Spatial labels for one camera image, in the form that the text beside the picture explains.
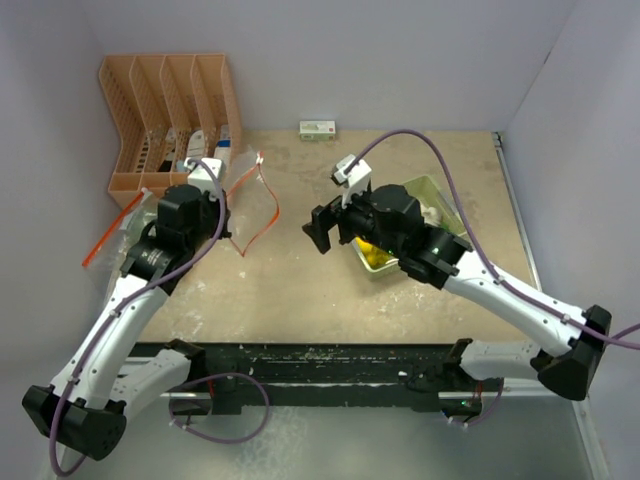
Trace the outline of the green netted melon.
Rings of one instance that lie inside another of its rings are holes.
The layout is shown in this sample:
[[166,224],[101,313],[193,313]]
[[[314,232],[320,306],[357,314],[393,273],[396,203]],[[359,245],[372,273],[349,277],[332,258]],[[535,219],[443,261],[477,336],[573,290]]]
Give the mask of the green netted melon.
[[141,206],[140,208],[137,208],[129,216],[127,232],[131,236],[138,238],[144,227],[151,221],[155,220],[156,217],[157,213],[155,207]]

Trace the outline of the yellow banana bunch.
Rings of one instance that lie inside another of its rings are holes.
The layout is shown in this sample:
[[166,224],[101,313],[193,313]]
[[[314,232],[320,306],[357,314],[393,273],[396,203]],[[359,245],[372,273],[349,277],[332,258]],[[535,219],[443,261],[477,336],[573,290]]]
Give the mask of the yellow banana bunch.
[[356,244],[360,252],[364,255],[366,263],[372,269],[379,269],[384,267],[394,257],[388,252],[362,240],[357,237],[355,239]]

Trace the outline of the clear zip bag orange zipper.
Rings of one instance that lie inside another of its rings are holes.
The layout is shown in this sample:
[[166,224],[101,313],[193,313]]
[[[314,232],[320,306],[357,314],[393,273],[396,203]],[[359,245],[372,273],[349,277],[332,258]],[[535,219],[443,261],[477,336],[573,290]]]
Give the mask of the clear zip bag orange zipper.
[[128,249],[139,240],[140,236],[135,238],[127,232],[130,214],[141,206],[156,208],[157,203],[157,197],[143,187],[125,206],[82,262],[92,281],[98,282],[118,271]]

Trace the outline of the white garlic bulb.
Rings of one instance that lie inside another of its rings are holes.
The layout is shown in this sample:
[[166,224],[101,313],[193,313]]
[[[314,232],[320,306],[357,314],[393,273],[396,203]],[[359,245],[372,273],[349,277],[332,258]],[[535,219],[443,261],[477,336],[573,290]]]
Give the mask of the white garlic bulb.
[[428,224],[434,227],[442,226],[443,214],[438,208],[421,203],[420,211],[425,224]]

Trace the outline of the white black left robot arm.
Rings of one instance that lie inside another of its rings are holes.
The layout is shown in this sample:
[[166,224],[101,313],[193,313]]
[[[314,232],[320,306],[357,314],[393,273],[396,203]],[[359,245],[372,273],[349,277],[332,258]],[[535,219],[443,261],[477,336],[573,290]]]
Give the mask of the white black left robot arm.
[[221,187],[177,185],[157,204],[155,220],[128,251],[107,304],[71,360],[47,385],[32,385],[22,406],[50,444],[95,461],[107,457],[127,423],[165,391],[202,387],[204,354],[174,340],[128,377],[119,375],[141,332],[177,283],[228,234]]

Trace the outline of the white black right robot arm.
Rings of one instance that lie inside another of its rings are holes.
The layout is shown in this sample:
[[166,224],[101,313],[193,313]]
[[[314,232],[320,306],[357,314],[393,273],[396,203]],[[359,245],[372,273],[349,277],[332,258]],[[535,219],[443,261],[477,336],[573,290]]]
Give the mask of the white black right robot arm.
[[419,201],[400,185],[367,189],[349,203],[335,198],[311,212],[302,229],[321,253],[329,232],[342,244],[360,238],[397,259],[408,277],[465,298],[516,327],[527,341],[466,341],[445,366],[446,383],[467,391],[479,380],[536,379],[562,398],[586,398],[605,350],[611,314],[556,300],[499,268],[482,263],[477,249],[444,228],[427,224]]

